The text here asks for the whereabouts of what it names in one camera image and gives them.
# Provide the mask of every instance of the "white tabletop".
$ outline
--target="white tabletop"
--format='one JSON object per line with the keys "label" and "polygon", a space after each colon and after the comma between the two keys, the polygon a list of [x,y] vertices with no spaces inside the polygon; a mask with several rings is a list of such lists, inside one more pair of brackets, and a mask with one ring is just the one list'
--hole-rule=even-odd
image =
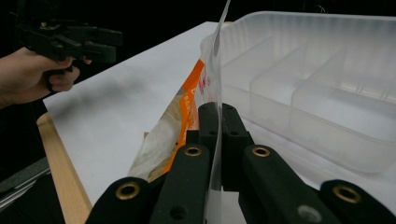
{"label": "white tabletop", "polygon": [[[127,176],[144,132],[158,122],[199,59],[202,39],[211,35],[216,26],[215,22],[205,22],[78,83],[69,92],[45,100],[92,204],[110,184]],[[244,122],[257,144],[265,141],[279,149],[306,183],[317,188],[329,178],[351,180],[396,214],[396,166],[383,174],[365,175],[351,173],[292,146],[300,153],[295,157],[286,150],[291,143]],[[309,164],[307,158],[315,162]],[[223,223],[243,223],[235,205],[236,194],[227,195],[223,199]]]}

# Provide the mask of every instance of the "snack bag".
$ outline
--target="snack bag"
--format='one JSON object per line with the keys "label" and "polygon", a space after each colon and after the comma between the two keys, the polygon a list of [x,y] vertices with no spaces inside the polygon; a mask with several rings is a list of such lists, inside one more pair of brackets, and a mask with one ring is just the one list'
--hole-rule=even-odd
{"label": "snack bag", "polygon": [[[229,4],[230,0],[227,1],[215,33],[201,42],[202,54],[191,73],[158,123],[146,135],[130,168],[129,176],[151,182],[168,172],[177,150],[186,144],[187,130],[199,129],[197,108],[200,105],[215,102],[221,115],[219,30],[224,23]],[[216,158],[219,156],[215,155],[214,164],[219,161]]]}

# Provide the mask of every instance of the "transparent plastic sheet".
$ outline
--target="transparent plastic sheet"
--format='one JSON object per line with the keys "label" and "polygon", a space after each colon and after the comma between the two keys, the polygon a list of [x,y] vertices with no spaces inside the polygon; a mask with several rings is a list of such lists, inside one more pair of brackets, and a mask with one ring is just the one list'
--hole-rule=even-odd
{"label": "transparent plastic sheet", "polygon": [[[197,108],[200,105],[215,103],[219,115],[218,133],[221,133],[219,34],[227,16],[230,1],[227,0],[214,34],[201,42],[201,57],[188,78],[158,123],[143,140],[128,176],[140,177],[150,182],[169,171],[177,150],[185,145],[186,131],[199,128]],[[209,182],[205,212],[207,223],[221,223],[220,149],[221,134],[218,136]]]}

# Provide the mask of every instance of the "hand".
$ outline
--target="hand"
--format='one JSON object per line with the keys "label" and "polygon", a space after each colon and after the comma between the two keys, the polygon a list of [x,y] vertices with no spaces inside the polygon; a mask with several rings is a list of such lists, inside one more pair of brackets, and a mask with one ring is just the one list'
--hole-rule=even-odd
{"label": "hand", "polygon": [[[43,73],[65,69],[72,62],[72,58],[56,62],[27,48],[0,58],[0,108],[33,102],[48,95],[50,91]],[[54,91],[70,91],[78,76],[79,69],[73,67],[73,72],[64,71],[63,74],[50,76],[49,83]]]}

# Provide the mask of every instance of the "plastic storage bin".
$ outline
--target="plastic storage bin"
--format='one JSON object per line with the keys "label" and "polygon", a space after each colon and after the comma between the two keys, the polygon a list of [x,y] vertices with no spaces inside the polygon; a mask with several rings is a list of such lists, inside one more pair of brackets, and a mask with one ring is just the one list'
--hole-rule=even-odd
{"label": "plastic storage bin", "polygon": [[256,12],[220,35],[223,102],[348,169],[396,162],[396,20]]}

